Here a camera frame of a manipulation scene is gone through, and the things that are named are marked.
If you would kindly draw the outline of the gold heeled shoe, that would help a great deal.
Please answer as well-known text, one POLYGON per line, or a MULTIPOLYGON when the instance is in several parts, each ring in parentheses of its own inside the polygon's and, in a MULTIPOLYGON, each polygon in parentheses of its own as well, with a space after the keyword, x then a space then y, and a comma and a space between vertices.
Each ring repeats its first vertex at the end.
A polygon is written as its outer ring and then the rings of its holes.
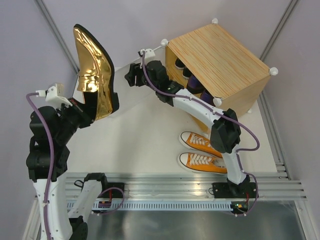
POLYGON ((77 90, 82 92, 87 114, 97 121, 120 107, 114 92, 115 67, 107 51, 85 27, 75 24, 73 36, 79 61, 77 90))

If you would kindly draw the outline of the black canvas sneaker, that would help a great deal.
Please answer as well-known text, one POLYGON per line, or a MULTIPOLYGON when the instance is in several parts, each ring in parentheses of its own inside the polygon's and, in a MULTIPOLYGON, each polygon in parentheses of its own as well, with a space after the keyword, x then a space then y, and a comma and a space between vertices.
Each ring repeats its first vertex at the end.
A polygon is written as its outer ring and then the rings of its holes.
POLYGON ((185 68, 185 64, 179 59, 177 58, 174 62, 174 66, 178 69, 178 70, 183 70, 185 68))
POLYGON ((192 75, 193 75, 192 72, 187 67, 183 68, 182 77, 184 79, 188 80, 192 75))

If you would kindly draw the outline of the purple loafer shoe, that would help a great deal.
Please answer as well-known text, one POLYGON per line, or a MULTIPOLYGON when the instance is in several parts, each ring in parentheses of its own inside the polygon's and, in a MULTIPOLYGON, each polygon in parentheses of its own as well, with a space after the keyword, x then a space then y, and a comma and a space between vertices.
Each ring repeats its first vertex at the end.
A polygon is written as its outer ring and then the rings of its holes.
POLYGON ((201 82, 192 75, 187 82, 186 89, 192 93, 192 94, 200 94, 204 91, 204 86, 201 84, 201 82))
POLYGON ((200 99, 208 103, 209 105, 212 105, 214 107, 216 106, 214 104, 214 97, 206 89, 201 93, 200 99))

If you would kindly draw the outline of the wooden two-shelf shoe cabinet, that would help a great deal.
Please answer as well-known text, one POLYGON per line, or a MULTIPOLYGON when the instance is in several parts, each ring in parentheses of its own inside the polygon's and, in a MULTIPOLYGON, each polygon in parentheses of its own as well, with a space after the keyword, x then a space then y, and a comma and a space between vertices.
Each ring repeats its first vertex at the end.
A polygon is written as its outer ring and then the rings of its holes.
POLYGON ((252 108, 270 77, 279 73, 221 27, 217 18, 170 41, 163 39, 161 44, 172 80, 187 85, 182 70, 175 67, 175 61, 181 60, 214 97, 215 106, 233 109, 238 117, 252 108))

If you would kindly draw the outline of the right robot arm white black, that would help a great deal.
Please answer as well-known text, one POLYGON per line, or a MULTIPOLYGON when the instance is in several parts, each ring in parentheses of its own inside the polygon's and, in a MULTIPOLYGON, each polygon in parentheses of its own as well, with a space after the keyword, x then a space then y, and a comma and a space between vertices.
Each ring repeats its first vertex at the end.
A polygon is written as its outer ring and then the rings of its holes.
POLYGON ((204 123, 210 130, 210 145, 222 154, 227 169, 228 192, 235 198, 256 197, 257 184, 243 172, 237 157, 241 130, 236 113, 213 107, 190 93, 183 85, 171 80, 159 60, 148 64, 132 63, 124 76, 129 86, 147 86, 163 103, 181 109, 204 123))

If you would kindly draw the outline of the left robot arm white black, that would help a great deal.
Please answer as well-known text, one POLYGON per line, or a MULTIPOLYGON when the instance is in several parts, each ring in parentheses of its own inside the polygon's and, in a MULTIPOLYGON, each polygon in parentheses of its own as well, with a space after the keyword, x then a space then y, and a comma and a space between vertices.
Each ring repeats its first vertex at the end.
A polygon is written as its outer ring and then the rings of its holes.
POLYGON ((67 143, 77 129, 90 126, 93 120, 84 105, 75 99, 71 105, 35 107, 30 116, 29 155, 26 159, 29 178, 36 190, 42 240, 85 240, 88 218, 96 199, 109 193, 104 173, 89 173, 83 180, 80 195, 67 210, 66 172, 70 151, 67 143))

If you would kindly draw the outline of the orange canvas sneaker upper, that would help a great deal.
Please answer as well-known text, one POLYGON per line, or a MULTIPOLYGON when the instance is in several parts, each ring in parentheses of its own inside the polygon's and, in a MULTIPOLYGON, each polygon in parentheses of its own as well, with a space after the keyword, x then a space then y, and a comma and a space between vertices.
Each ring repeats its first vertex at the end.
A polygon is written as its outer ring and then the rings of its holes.
POLYGON ((178 139, 188 149, 202 151, 218 158, 223 158, 222 154, 211 146, 210 140, 200 134, 184 131, 179 135, 178 139))

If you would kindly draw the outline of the orange canvas sneaker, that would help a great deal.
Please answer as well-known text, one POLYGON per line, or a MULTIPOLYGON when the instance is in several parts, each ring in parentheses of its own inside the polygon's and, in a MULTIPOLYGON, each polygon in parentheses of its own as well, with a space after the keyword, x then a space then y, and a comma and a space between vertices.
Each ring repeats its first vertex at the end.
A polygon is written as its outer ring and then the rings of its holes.
POLYGON ((179 155, 177 162, 182 168, 193 173, 227 174, 224 161, 214 156, 184 152, 179 155))
POLYGON ((223 158, 222 154, 211 146, 210 140, 200 134, 184 131, 179 135, 178 139, 188 149, 202 151, 218 158, 223 158))

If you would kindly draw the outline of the orange canvas sneaker lower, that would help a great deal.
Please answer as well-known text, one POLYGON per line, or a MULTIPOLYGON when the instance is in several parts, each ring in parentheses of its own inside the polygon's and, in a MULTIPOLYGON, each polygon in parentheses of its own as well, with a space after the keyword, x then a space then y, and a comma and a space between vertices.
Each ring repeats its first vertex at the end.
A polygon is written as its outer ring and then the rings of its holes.
POLYGON ((177 162, 182 168, 193 173, 227 174, 224 161, 214 156, 184 152, 179 155, 177 162))

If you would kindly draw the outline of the aluminium rail frame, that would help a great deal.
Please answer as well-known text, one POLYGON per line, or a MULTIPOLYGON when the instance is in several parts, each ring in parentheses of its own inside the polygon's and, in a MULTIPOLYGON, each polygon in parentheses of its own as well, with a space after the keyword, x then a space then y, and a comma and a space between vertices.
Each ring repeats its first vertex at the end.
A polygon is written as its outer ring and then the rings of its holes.
MULTIPOLYGON (((111 183, 125 184, 125 197, 130 200, 204 200, 212 198, 211 187, 216 182, 226 182, 226 176, 214 173, 192 173, 183 170, 177 162, 168 167, 140 161, 137 166, 119 164, 78 165, 70 163, 65 173, 62 192, 68 199, 76 199, 80 188, 76 180, 88 173, 104 172, 111 183)), ((275 172, 255 172, 260 201, 296 201, 307 199, 299 180, 290 180, 284 166, 275 172)))

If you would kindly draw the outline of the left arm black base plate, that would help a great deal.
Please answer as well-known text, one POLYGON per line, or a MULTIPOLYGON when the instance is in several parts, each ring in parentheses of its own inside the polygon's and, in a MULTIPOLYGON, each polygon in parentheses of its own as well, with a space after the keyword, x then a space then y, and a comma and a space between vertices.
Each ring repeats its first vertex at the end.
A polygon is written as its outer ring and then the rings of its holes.
POLYGON ((123 194, 121 191, 125 192, 124 182, 108 182, 102 187, 101 198, 112 199, 122 199, 123 194))

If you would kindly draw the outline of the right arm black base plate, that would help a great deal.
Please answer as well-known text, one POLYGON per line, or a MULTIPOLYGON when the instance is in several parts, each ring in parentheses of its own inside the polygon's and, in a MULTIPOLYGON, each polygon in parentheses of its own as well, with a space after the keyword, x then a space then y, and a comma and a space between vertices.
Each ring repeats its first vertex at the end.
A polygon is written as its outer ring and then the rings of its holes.
POLYGON ((254 199, 257 196, 257 185, 254 182, 240 185, 230 182, 214 182, 208 192, 216 199, 254 199))

